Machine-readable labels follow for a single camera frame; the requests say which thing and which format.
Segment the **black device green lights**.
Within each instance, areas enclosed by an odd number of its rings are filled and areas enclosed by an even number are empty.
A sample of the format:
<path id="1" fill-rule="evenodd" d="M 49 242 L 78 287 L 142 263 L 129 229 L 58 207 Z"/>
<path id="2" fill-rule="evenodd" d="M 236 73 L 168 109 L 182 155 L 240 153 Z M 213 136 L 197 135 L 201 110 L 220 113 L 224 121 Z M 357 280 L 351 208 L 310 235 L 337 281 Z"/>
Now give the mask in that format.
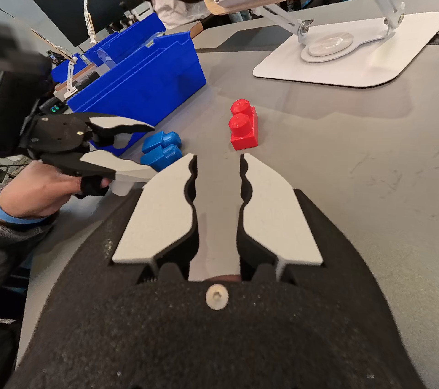
<path id="1" fill-rule="evenodd" d="M 68 105 L 56 96 L 50 97 L 39 105 L 39 111 L 45 115 L 62 114 L 68 109 Z"/>

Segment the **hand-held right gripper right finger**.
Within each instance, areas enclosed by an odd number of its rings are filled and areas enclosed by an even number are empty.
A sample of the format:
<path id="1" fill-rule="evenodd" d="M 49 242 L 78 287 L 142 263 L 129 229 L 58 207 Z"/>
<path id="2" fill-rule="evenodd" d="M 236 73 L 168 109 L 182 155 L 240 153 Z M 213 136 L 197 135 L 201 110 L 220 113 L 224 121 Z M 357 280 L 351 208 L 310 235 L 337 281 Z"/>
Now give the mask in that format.
<path id="1" fill-rule="evenodd" d="M 292 185 L 250 153 L 240 156 L 237 251 L 241 278 L 273 267 L 280 280 L 290 265 L 323 267 L 324 260 Z"/>

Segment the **white paper sheet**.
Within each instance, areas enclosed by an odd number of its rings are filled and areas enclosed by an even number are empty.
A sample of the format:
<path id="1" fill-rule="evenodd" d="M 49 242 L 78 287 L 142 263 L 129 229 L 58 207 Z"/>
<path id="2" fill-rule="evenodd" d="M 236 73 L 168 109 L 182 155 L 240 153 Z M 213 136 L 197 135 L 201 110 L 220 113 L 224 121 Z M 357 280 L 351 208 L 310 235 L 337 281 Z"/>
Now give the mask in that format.
<path id="1" fill-rule="evenodd" d="M 97 43 L 96 33 L 94 30 L 94 25 L 91 19 L 91 15 L 88 10 L 88 0 L 83 0 L 83 13 L 84 13 L 84 19 L 85 19 L 85 24 L 86 24 L 87 34 L 90 40 L 90 44 L 96 45 Z"/>

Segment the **person's right hand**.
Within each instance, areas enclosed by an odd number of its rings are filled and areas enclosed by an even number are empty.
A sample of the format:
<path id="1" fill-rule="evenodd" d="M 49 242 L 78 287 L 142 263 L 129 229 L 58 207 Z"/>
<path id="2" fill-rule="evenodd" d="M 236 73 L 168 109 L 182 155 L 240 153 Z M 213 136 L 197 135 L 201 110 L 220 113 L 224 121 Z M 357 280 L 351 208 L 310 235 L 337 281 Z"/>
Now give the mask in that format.
<path id="1" fill-rule="evenodd" d="M 240 274 L 226 274 L 226 275 L 218 275 L 218 276 L 212 276 L 204 281 L 206 282 L 242 282 L 242 277 Z"/>

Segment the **blue one-stud block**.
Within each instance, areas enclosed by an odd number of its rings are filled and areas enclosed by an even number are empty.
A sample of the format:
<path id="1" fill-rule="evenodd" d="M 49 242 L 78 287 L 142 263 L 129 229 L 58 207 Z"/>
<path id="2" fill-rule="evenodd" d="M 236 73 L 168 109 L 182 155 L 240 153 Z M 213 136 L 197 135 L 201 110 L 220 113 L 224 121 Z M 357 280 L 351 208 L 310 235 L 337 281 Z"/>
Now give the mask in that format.
<path id="1" fill-rule="evenodd" d="M 145 166 L 150 166 L 157 172 L 162 171 L 183 157 L 180 148 L 174 144 L 167 146 L 144 146 L 142 148 L 142 153 L 143 155 L 140 158 L 140 163 Z"/>

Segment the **blue toy block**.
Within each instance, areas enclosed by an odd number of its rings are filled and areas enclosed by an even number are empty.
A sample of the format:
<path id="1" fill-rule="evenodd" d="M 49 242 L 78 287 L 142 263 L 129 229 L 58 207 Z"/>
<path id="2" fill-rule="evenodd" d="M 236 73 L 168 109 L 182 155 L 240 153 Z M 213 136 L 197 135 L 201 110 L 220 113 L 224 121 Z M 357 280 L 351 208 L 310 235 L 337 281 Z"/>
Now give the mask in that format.
<path id="1" fill-rule="evenodd" d="M 170 145 L 175 145 L 180 149 L 182 147 L 180 136 L 175 132 L 159 131 L 144 140 L 141 151 L 145 155 L 159 146 L 166 148 Z"/>

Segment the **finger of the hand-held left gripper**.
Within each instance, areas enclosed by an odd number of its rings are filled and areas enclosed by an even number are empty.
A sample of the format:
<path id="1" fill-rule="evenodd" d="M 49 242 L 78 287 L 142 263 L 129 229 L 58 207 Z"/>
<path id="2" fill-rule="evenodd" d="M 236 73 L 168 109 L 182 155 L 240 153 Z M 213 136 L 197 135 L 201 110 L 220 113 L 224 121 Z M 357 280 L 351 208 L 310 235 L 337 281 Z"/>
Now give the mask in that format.
<path id="1" fill-rule="evenodd" d="M 147 183 L 157 175 L 157 171 L 150 166 L 121 159 L 108 151 L 85 153 L 80 162 L 92 165 L 98 174 L 110 179 L 109 188 L 118 196 L 128 195 L 135 183 Z"/>
<path id="2" fill-rule="evenodd" d="M 116 149 L 128 145 L 133 134 L 146 134 L 154 132 L 155 127 L 150 124 L 108 114 L 84 114 L 83 120 L 89 128 L 83 145 L 97 148 L 113 146 Z"/>

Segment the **red two-stud block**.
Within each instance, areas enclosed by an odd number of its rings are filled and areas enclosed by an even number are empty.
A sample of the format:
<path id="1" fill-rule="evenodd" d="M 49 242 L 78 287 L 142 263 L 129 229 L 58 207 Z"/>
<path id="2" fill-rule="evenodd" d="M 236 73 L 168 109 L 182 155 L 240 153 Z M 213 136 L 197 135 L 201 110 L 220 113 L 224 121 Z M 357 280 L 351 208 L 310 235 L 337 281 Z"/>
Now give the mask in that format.
<path id="1" fill-rule="evenodd" d="M 231 131 L 230 142 L 234 150 L 258 146 L 258 116 L 254 106 L 245 99 L 235 101 L 230 111 L 232 118 L 228 126 Z"/>

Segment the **white wooden document stand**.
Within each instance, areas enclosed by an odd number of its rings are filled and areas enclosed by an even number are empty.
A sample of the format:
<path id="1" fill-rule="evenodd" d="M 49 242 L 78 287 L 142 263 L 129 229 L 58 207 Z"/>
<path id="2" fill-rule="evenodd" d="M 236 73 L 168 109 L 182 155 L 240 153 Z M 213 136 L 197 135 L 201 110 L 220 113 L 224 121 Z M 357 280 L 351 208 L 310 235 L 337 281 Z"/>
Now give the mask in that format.
<path id="1" fill-rule="evenodd" d="M 408 14 L 401 0 L 373 0 L 382 16 L 313 26 L 276 3 L 204 0 L 214 14 L 251 9 L 291 36 L 253 69 L 253 76 L 352 88 L 385 84 L 401 74 L 438 32 L 438 12 Z"/>

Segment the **black box device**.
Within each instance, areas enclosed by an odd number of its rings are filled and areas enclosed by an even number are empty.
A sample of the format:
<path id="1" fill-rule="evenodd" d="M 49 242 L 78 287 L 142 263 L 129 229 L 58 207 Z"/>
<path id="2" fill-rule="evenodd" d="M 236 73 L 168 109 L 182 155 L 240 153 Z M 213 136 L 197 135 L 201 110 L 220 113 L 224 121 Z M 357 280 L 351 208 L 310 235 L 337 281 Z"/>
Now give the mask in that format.
<path id="1" fill-rule="evenodd" d="M 78 91 L 81 91 L 99 78 L 100 75 L 97 72 L 90 72 L 84 76 L 81 76 L 79 80 L 73 81 L 72 84 Z"/>

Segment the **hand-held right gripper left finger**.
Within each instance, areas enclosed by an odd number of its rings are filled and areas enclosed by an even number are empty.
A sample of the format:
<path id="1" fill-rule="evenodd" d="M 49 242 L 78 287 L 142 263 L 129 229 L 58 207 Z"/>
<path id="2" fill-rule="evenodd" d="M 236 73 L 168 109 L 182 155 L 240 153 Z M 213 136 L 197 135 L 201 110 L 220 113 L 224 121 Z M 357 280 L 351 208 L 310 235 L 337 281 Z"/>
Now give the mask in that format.
<path id="1" fill-rule="evenodd" d="M 189 278 L 199 249 L 195 181 L 198 159 L 187 154 L 148 181 L 113 254 L 113 264 L 147 265 L 154 276 L 175 264 Z"/>

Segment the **person's left hand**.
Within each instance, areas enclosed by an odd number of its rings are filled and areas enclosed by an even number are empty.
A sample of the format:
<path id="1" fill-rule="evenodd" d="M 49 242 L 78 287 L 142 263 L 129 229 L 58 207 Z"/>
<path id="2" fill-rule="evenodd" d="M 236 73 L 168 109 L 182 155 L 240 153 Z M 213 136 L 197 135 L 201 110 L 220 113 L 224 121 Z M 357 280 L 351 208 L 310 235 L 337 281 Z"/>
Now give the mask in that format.
<path id="1" fill-rule="evenodd" d="M 1 190 L 1 210 L 18 219 L 50 216 L 80 192 L 81 181 L 80 177 L 34 161 Z"/>

